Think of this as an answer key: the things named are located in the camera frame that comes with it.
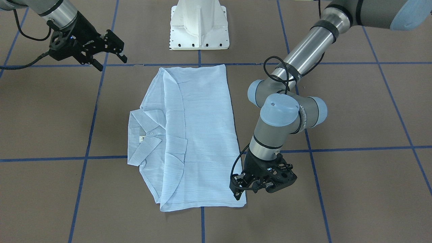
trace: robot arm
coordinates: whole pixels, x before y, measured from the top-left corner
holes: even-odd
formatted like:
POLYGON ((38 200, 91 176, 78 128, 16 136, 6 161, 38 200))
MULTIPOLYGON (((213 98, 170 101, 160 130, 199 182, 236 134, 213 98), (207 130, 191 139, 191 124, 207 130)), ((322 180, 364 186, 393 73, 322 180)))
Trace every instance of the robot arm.
POLYGON ((127 62, 124 42, 109 29, 99 34, 69 0, 0 0, 3 10, 24 7, 30 7, 54 30, 49 55, 55 60, 74 57, 80 64, 92 64, 99 71, 103 66, 93 58, 99 52, 114 53, 127 62))
POLYGON ((231 173, 230 189, 239 200, 244 190, 265 188, 275 192, 292 185, 297 176, 280 148, 289 134, 322 123, 327 107, 318 97, 300 97, 290 90, 310 71, 340 34, 352 26, 391 30, 411 30, 432 10, 432 0, 334 0, 306 37, 280 63, 266 80, 254 81, 249 100, 261 107, 260 117, 245 157, 242 173, 231 173))

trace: silver arm segment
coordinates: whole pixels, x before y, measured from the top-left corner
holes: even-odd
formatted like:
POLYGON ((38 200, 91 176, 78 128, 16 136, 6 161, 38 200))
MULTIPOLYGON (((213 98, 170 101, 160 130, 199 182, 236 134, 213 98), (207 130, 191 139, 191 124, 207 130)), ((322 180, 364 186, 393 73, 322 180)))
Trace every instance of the silver arm segment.
POLYGON ((45 21, 52 20, 59 29, 71 24, 78 14, 78 10, 69 0, 0 0, 0 8, 3 10, 26 6, 45 21))

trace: cable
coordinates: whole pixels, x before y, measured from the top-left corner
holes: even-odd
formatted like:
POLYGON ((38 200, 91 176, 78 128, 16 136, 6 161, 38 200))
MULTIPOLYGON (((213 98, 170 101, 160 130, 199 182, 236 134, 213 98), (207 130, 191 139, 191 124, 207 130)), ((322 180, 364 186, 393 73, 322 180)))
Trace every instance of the cable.
POLYGON ((17 67, 3 67, 3 66, 0 66, 0 69, 3 69, 3 70, 18 70, 18 69, 23 69, 23 68, 26 68, 26 67, 30 67, 33 64, 37 63, 40 59, 42 59, 42 58, 44 58, 44 57, 46 57, 48 55, 49 55, 49 51, 46 51, 46 52, 42 53, 40 56, 38 56, 38 58, 36 58, 33 62, 31 62, 31 63, 29 63, 27 65, 17 66, 17 67))
POLYGON ((321 0, 318 0, 318 14, 321 18, 321 0))
MULTIPOLYGON (((318 14, 319 14, 319 17, 321 18, 321 0, 318 0, 318 14)), ((315 65, 313 66, 313 67, 311 67, 306 73, 304 73, 304 74, 302 74, 302 77, 304 77, 304 76, 306 76, 308 73, 310 73, 310 72, 312 72, 312 70, 314 70, 320 63, 321 63, 321 61, 323 60, 323 58, 324 58, 324 54, 325 54, 325 52, 323 52, 323 54, 321 55, 321 58, 318 60, 318 62, 317 63, 315 63, 315 65)), ((288 72, 288 68, 287 68, 287 65, 288 63, 286 63, 286 62, 284 62, 280 57, 278 57, 278 56, 271 56, 271 57, 269 57, 269 58, 267 58, 265 61, 264 61, 264 72, 266 73, 266 75, 269 77, 269 78, 271 78, 272 80, 274 80, 274 81, 276 81, 276 82, 280 82, 280 83, 283 83, 284 85, 285 85, 285 90, 279 90, 277 93, 280 93, 280 92, 282 92, 282 91, 285 91, 285 94, 287 94, 287 92, 289 91, 289 87, 288 87, 288 82, 291 82, 291 81, 295 81, 295 79, 294 78, 292 78, 292 79, 290 79, 290 80, 288 80, 288 76, 289 76, 289 72, 288 72), (270 59, 272 59, 272 58, 275 58, 275 59, 277 59, 277 60, 279 60, 281 63, 282 63, 282 65, 283 65, 283 68, 285 69, 285 73, 286 73, 286 78, 287 78, 287 80, 282 80, 280 77, 278 77, 278 76, 276 76, 276 75, 273 75, 273 74, 269 74, 269 72, 267 71, 267 69, 266 69, 266 64, 267 64, 267 62, 270 60, 270 59)))
POLYGON ((45 36, 45 38, 43 38, 43 39, 33 38, 33 37, 31 37, 31 36, 28 36, 28 35, 24 34, 24 32, 22 32, 22 30, 21 30, 21 26, 20 26, 20 24, 19 24, 19 20, 18 20, 18 13, 16 12, 15 9, 13 10, 13 14, 14 14, 14 16, 15 16, 15 22, 16 22, 16 26, 18 27, 18 31, 19 31, 19 32, 20 32, 24 37, 29 38, 29 39, 34 40, 34 41, 38 41, 38 42, 44 41, 44 40, 46 40, 46 39, 48 39, 48 38, 50 37, 50 35, 51 35, 51 27, 49 27, 48 35, 45 36))
POLYGON ((315 65, 311 69, 309 69, 309 71, 307 71, 303 76, 306 76, 306 74, 312 72, 312 70, 314 70, 318 66, 318 64, 323 60, 324 54, 325 54, 325 52, 323 52, 323 54, 321 55, 320 60, 317 63, 315 63, 315 65))

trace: floor tile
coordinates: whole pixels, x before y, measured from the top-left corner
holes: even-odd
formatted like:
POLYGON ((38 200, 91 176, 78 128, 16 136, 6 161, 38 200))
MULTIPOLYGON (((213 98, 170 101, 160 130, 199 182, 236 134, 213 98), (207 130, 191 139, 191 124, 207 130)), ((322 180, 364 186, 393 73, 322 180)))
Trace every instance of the floor tile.
MULTIPOLYGON (((96 28, 98 33, 104 34, 107 29, 111 28, 114 17, 115 1, 97 0, 91 3, 83 0, 73 1, 72 4, 80 11, 86 19, 96 28)), ((27 17, 22 25, 22 31, 31 37, 43 38, 48 33, 46 22, 38 16, 33 10, 29 10, 27 17)), ((37 42, 19 35, 16 44, 11 53, 8 65, 24 65, 36 59, 41 53, 49 49, 50 40, 37 42)), ((95 58, 104 63, 105 54, 97 54, 95 58)), ((40 60, 38 65, 65 65, 79 64, 74 58, 67 58, 62 61, 56 61, 51 57, 45 57, 40 60)))
POLYGON ((72 242, 200 242, 201 210, 162 213, 138 167, 89 160, 72 242))
POLYGON ((296 182, 274 193, 248 192, 243 208, 205 208, 206 242, 327 242, 309 154, 284 158, 296 182))
POLYGON ((202 51, 202 63, 262 63, 267 57, 286 56, 276 1, 222 1, 226 7, 228 50, 202 51))
POLYGON ((422 164, 423 171, 426 174, 426 178, 429 181, 429 185, 432 184, 432 149, 416 149, 417 156, 419 157, 420 163, 422 164))
MULTIPOLYGON (((169 50, 171 7, 177 0, 120 1, 115 33, 124 41, 124 53, 131 64, 197 63, 196 51, 169 50)), ((110 55, 109 64, 122 63, 110 55)))
POLYGON ((319 65, 299 92, 328 108, 327 119, 309 130, 312 149, 409 145, 375 64, 319 65))
POLYGON ((91 67, 5 71, 0 158, 84 156, 100 75, 91 67))
POLYGON ((412 150, 314 159, 333 242, 430 242, 432 200, 412 150))
POLYGON ((0 241, 67 242, 82 160, 0 163, 0 241))
POLYGON ((380 62, 432 62, 432 18, 412 31, 366 28, 380 62))
MULTIPOLYGON (((25 10, 17 10, 18 18, 21 21, 25 10)), ((12 45, 13 39, 18 31, 15 24, 15 17, 13 16, 12 11, 1 12, 0 14, 1 25, 0 25, 0 65, 3 66, 7 55, 9 53, 10 47, 12 45)))
POLYGON ((432 145, 432 64, 382 65, 382 69, 412 142, 432 145))
MULTIPOLYGON (((322 1, 322 10, 329 2, 322 1)), ((280 1, 289 47, 296 45, 319 20, 316 1, 280 1)), ((368 40, 360 26, 341 34, 326 51, 323 62, 375 62, 368 40)))

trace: black cable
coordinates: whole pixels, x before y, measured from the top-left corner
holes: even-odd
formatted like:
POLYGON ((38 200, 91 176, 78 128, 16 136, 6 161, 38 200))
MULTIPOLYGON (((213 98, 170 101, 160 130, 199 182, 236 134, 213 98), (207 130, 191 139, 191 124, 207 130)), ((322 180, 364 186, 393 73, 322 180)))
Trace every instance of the black cable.
POLYGON ((321 18, 321 0, 318 0, 318 14, 321 18))
POLYGON ((24 34, 24 32, 22 32, 22 30, 21 30, 21 26, 20 26, 20 24, 19 24, 19 20, 18 20, 18 13, 16 12, 15 9, 13 10, 13 14, 15 15, 15 22, 16 22, 16 26, 18 27, 18 31, 19 31, 19 32, 20 32, 24 37, 29 38, 29 39, 34 40, 34 41, 38 41, 38 42, 44 41, 44 40, 46 40, 46 39, 48 39, 48 38, 50 37, 50 35, 51 35, 51 27, 49 27, 48 35, 45 36, 45 38, 43 38, 43 39, 33 38, 33 37, 31 37, 31 36, 28 36, 28 35, 24 34))
POLYGON ((263 68, 264 68, 264 72, 266 73, 266 75, 269 77, 269 78, 271 78, 272 80, 274 80, 274 81, 276 81, 276 82, 280 82, 280 83, 283 83, 284 85, 285 85, 285 94, 287 94, 287 92, 289 91, 289 86, 288 86, 288 82, 290 82, 290 81, 294 81, 295 79, 290 79, 290 80, 288 80, 288 74, 289 74, 289 72, 288 72, 288 67, 286 66, 287 65, 287 63, 286 62, 284 62, 283 60, 282 60, 282 58, 280 58, 280 57, 278 57, 278 56, 271 56, 271 57, 268 57, 265 61, 264 61, 264 64, 263 64, 263 68), (275 58, 275 59, 277 59, 277 60, 279 60, 281 63, 282 63, 282 65, 283 65, 283 68, 285 69, 285 73, 287 74, 286 75, 286 80, 283 80, 283 79, 281 79, 280 77, 278 77, 278 76, 276 76, 276 75, 273 75, 273 74, 269 74, 269 72, 267 71, 267 68, 266 68, 266 64, 267 64, 267 62, 270 60, 270 59, 273 59, 273 58, 275 58))
POLYGON ((323 54, 321 55, 320 60, 317 63, 315 63, 315 65, 311 69, 309 69, 309 71, 307 71, 303 76, 306 76, 306 74, 312 72, 312 70, 315 69, 318 66, 318 64, 323 60, 324 54, 325 54, 325 52, 323 52, 323 54))
POLYGON ((237 161, 240 159, 240 157, 241 157, 241 155, 246 151, 246 149, 248 149, 249 148, 249 144, 247 144, 246 145, 246 147, 240 152, 240 154, 238 155, 238 157, 237 157, 237 159, 235 159, 235 162, 234 162, 234 164, 232 165, 232 168, 231 168, 231 175, 230 175, 230 180, 231 180, 231 183, 232 183, 232 185, 235 187, 235 188, 237 188, 237 189, 240 189, 240 190, 259 190, 259 189, 261 189, 261 188, 263 188, 263 186, 261 185, 261 186, 259 186, 259 187, 240 187, 240 186, 236 186, 236 185, 234 185, 234 181, 233 181, 233 177, 232 177, 232 174, 234 173, 234 167, 235 167, 235 165, 237 164, 237 161))
POLYGON ((42 53, 40 56, 38 56, 38 58, 36 58, 33 62, 31 62, 31 63, 29 63, 27 65, 17 66, 17 67, 3 67, 3 66, 0 66, 0 69, 3 69, 3 70, 18 70, 18 69, 23 69, 23 68, 26 68, 26 67, 30 67, 33 64, 37 63, 40 59, 42 59, 42 58, 44 58, 44 57, 46 57, 48 55, 49 55, 49 51, 46 51, 46 52, 42 53))

